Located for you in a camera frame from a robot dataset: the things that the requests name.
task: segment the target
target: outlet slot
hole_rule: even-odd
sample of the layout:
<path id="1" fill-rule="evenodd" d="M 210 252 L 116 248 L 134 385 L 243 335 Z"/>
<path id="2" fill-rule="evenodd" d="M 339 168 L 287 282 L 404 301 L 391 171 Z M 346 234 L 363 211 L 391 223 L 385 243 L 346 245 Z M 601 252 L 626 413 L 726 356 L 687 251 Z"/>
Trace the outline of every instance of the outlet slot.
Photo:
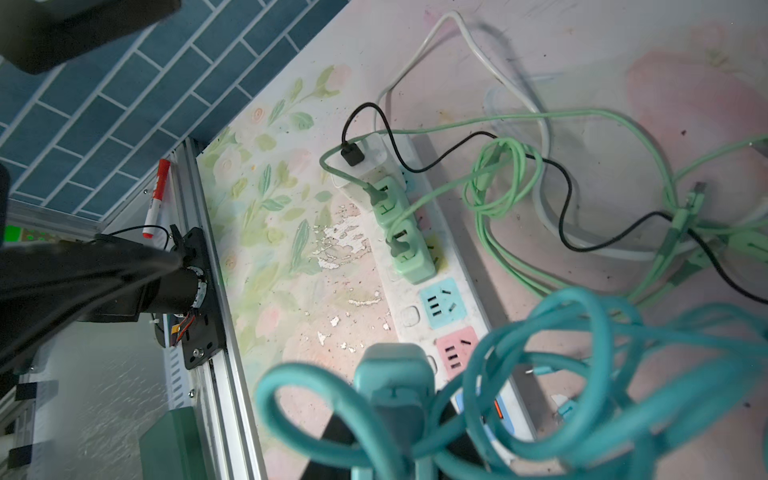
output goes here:
<path id="1" fill-rule="evenodd" d="M 477 334 L 470 326 L 435 340 L 435 346 L 449 379 L 464 371 L 477 344 Z"/>
<path id="2" fill-rule="evenodd" d="M 463 320 L 467 316 L 462 296 L 458 293 L 456 281 L 452 278 L 438 282 L 419 292 L 427 313 L 427 320 L 433 329 Z"/>

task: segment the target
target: blue tile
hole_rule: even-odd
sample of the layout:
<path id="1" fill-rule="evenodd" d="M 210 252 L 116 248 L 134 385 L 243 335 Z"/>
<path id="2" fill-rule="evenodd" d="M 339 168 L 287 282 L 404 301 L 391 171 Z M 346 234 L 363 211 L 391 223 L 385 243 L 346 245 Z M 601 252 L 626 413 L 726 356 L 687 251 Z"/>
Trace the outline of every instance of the blue tile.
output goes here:
<path id="1" fill-rule="evenodd" d="M 19 176 L 23 174 L 25 170 L 18 165 L 10 164 L 6 161 L 3 161 L 2 159 L 0 159 L 0 164 L 5 167 L 5 169 L 8 170 L 8 173 L 11 175 L 11 185 L 13 185 L 16 179 L 19 178 Z"/>
<path id="2" fill-rule="evenodd" d="M 0 121 L 10 124 L 27 100 L 38 89 L 47 73 L 30 75 L 10 61 L 0 64 Z"/>
<path id="3" fill-rule="evenodd" d="M 168 73 L 144 97 L 136 110 L 128 115 L 114 132 L 114 136 L 131 145 L 137 144 L 178 99 L 187 93 L 206 68 L 208 68 L 208 62 L 194 50 L 184 52 L 184 55 L 181 55 Z"/>
<path id="4" fill-rule="evenodd" d="M 138 35 L 135 33 L 119 38 L 68 61 L 40 100 L 65 113 L 73 114 Z"/>
<path id="5" fill-rule="evenodd" d="M 175 143 L 176 141 L 173 138 L 168 137 L 161 131 L 156 131 L 136 151 L 134 156 L 125 162 L 125 165 L 120 170 L 134 177 L 142 178 L 151 168 L 157 168 L 157 162 Z"/>
<path id="6" fill-rule="evenodd" d="M 160 21 L 139 50 L 164 67 L 208 15 L 210 8 L 202 0 L 184 0 L 181 10 Z"/>
<path id="7" fill-rule="evenodd" d="M 0 147 L 0 157 L 29 165 L 66 121 L 61 115 L 35 105 Z"/>
<path id="8" fill-rule="evenodd" d="M 99 217 L 98 215 L 91 215 L 88 212 L 77 212 L 75 215 L 77 215 L 78 217 L 87 218 L 89 220 L 96 220 L 97 222 L 101 220 L 101 217 Z"/>
<path id="9" fill-rule="evenodd" d="M 79 158 L 54 148 L 45 155 L 18 190 L 46 198 L 79 161 Z"/>
<path id="10" fill-rule="evenodd" d="M 214 103 L 254 60 L 256 57 L 242 44 L 235 45 L 224 60 L 195 88 L 195 92 Z"/>
<path id="11" fill-rule="evenodd" d="M 58 142 L 60 147 L 85 155 L 107 133 L 124 110 L 101 97 L 96 97 L 83 115 Z"/>
<path id="12" fill-rule="evenodd" d="M 250 100 L 243 92 L 234 88 L 220 104 L 214 108 L 199 125 L 192 130 L 190 136 L 195 140 L 210 143 L 211 140 L 232 121 Z"/>
<path id="13" fill-rule="evenodd" d="M 216 61 L 232 40 L 234 40 L 259 12 L 261 5 L 256 0 L 232 0 L 208 25 L 194 44 L 208 58 Z"/>
<path id="14" fill-rule="evenodd" d="M 103 179 L 131 152 L 118 142 L 107 140 L 72 177 L 73 182 L 96 188 Z"/>
<path id="15" fill-rule="evenodd" d="M 83 210 L 104 215 L 135 184 L 136 182 L 128 177 L 115 175 L 85 204 Z"/>
<path id="16" fill-rule="evenodd" d="M 24 202 L 25 204 L 31 204 L 31 205 L 39 205 L 43 203 L 43 200 L 25 197 L 24 195 L 19 195 L 19 194 L 11 194 L 11 198 L 14 200 L 18 200 L 20 202 Z"/>
<path id="17" fill-rule="evenodd" d="M 127 107 L 157 77 L 158 73 L 149 62 L 133 54 L 102 91 Z"/>
<path id="18" fill-rule="evenodd" d="M 290 29 L 288 35 L 297 47 L 306 47 L 346 5 L 346 0 L 320 0 Z"/>
<path id="19" fill-rule="evenodd" d="M 66 214 L 71 214 L 74 212 L 74 209 L 78 207 L 80 202 L 85 200 L 90 192 L 90 190 L 87 190 L 83 187 L 78 187 L 77 185 L 73 184 L 66 184 L 61 190 L 58 191 L 55 197 L 51 198 L 51 201 L 48 202 L 48 204 L 45 206 L 52 210 L 58 210 Z"/>
<path id="20" fill-rule="evenodd" d="M 278 41 L 270 53 L 264 55 L 256 67 L 240 81 L 240 86 L 255 97 L 295 56 L 296 50 L 285 38 Z"/>
<path id="21" fill-rule="evenodd" d="M 272 8 L 245 34 L 245 41 L 253 50 L 261 53 L 306 7 L 305 0 L 277 0 L 275 5 L 272 5 Z"/>
<path id="22" fill-rule="evenodd" d="M 165 121 L 163 128 L 177 137 L 182 137 L 207 109 L 203 102 L 190 95 Z"/>

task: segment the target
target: dark green object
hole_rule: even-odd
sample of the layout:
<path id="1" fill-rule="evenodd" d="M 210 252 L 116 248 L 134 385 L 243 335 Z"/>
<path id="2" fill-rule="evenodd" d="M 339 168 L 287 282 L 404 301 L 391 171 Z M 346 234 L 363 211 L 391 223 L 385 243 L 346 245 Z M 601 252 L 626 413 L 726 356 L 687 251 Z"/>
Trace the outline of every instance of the dark green object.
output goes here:
<path id="1" fill-rule="evenodd" d="M 144 480 L 207 480 L 192 407 L 166 412 L 139 439 Z"/>

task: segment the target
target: blue outlet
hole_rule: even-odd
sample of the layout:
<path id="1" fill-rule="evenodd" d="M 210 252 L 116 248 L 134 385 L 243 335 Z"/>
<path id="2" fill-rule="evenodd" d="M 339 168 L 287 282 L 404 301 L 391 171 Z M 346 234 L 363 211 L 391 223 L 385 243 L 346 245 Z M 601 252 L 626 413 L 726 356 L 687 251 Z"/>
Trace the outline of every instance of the blue outlet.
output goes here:
<path id="1" fill-rule="evenodd" d="M 458 285 L 452 278 L 443 280 L 419 291 L 427 312 L 427 320 L 433 329 L 463 320 L 467 316 Z"/>

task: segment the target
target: pink outlet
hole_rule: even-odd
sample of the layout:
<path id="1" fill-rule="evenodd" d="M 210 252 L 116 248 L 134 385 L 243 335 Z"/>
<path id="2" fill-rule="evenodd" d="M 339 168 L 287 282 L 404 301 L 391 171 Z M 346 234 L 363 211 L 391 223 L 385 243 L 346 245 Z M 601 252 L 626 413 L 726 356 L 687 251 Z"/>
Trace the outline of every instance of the pink outlet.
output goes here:
<path id="1" fill-rule="evenodd" d="M 448 372 L 448 380 L 453 379 L 467 368 L 469 357 L 477 344 L 478 336 L 475 329 L 470 326 L 435 340 L 442 364 Z"/>

